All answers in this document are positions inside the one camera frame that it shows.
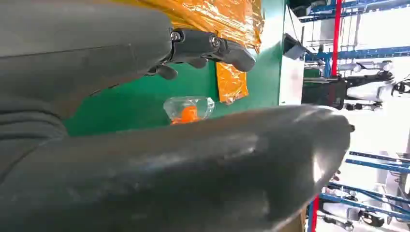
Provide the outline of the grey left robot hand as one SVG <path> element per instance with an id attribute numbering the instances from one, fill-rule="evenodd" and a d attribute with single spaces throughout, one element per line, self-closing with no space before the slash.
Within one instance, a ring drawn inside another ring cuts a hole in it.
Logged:
<path id="1" fill-rule="evenodd" d="M 350 146 L 352 126 L 331 107 L 68 136 L 63 120 L 92 93 L 208 59 L 255 65 L 238 43 L 174 29 L 155 9 L 1 1 L 1 231 L 275 232 L 298 216 Z"/>

